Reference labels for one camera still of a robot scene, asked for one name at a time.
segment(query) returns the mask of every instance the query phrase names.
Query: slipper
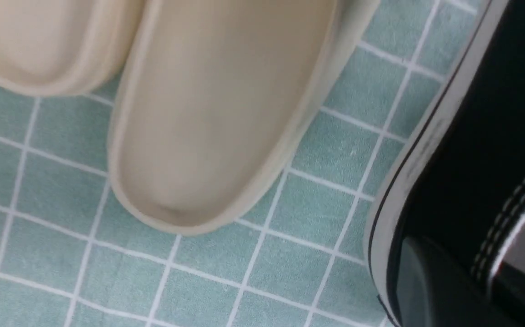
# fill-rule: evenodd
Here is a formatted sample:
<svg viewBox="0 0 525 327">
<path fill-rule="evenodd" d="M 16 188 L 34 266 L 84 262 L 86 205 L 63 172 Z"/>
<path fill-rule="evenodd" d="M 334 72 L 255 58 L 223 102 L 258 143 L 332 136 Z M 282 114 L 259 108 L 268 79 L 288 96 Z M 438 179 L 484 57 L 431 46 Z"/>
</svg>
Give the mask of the slipper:
<svg viewBox="0 0 525 327">
<path fill-rule="evenodd" d="M 90 91 L 117 73 L 142 0 L 0 0 L 0 86 L 35 96 Z"/>
<path fill-rule="evenodd" d="M 149 0 L 108 141 L 119 201 L 185 235 L 265 194 L 367 27 L 377 0 Z"/>
</svg>

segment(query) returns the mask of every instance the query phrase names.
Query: rubber sole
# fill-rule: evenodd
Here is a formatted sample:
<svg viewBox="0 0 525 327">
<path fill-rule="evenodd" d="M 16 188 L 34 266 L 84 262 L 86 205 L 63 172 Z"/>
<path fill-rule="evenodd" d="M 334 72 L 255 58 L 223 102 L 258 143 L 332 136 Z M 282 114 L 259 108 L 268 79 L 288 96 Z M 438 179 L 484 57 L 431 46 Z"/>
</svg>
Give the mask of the rubber sole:
<svg viewBox="0 0 525 327">
<path fill-rule="evenodd" d="M 408 140 L 402 153 L 385 178 L 372 205 L 364 233 L 364 256 L 368 259 L 370 274 L 380 300 L 389 318 L 399 325 L 397 313 L 390 305 L 387 288 L 388 258 L 397 226 L 408 195 L 430 158 L 449 131 L 480 66 L 483 55 L 495 33 L 508 1 L 491 0 L 479 16 L 476 29 L 461 50 L 453 66 L 450 79 L 432 101 L 420 124 Z"/>
</svg>

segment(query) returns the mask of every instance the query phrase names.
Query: blue grid pattern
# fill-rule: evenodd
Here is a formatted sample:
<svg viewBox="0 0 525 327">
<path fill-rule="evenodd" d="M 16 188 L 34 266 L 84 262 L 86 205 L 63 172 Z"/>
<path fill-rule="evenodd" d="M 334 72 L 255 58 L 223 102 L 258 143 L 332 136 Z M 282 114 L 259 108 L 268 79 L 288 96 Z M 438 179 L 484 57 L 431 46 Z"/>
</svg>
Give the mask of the blue grid pattern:
<svg viewBox="0 0 525 327">
<path fill-rule="evenodd" d="M 245 217 L 199 238 L 140 226 L 115 203 L 94 136 L 105 137 L 118 79 L 59 100 L 5 95 L 13 99 L 0 106 L 0 326 L 389 325 L 357 248 L 366 208 L 431 100 L 422 98 L 444 80 L 439 65 L 455 56 L 445 49 L 460 47 L 478 5 L 407 2 L 421 12 L 404 17 L 415 36 L 396 40 L 379 27 L 402 6 L 384 0 L 273 188 Z M 459 37 L 439 45 L 444 35 Z M 385 77 L 370 92 L 358 88 L 365 62 Z M 420 90 L 418 79 L 433 86 Z M 63 130 L 59 114 L 89 125 Z M 314 203 L 316 217 L 301 215 Z M 210 259 L 209 248 L 219 256 Z"/>
</svg>

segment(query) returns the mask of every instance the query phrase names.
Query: sneaker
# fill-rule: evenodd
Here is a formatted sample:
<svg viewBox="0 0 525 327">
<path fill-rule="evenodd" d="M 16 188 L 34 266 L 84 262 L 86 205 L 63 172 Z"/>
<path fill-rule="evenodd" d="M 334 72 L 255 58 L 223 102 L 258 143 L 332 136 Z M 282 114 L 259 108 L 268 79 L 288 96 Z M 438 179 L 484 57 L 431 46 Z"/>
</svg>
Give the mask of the sneaker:
<svg viewBox="0 0 525 327">
<path fill-rule="evenodd" d="M 364 249 L 398 326 L 525 325 L 525 0 L 479 14 L 372 205 Z"/>
</svg>

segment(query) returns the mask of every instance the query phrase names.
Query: black sneaker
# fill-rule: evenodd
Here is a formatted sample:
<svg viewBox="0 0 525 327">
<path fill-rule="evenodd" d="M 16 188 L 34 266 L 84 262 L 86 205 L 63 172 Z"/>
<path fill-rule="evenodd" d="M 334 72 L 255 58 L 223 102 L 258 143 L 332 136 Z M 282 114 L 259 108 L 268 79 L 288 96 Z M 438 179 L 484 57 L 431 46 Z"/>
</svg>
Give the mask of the black sneaker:
<svg viewBox="0 0 525 327">
<path fill-rule="evenodd" d="M 525 325 L 525 0 L 492 0 L 404 147 L 364 249 L 403 327 Z"/>
</svg>

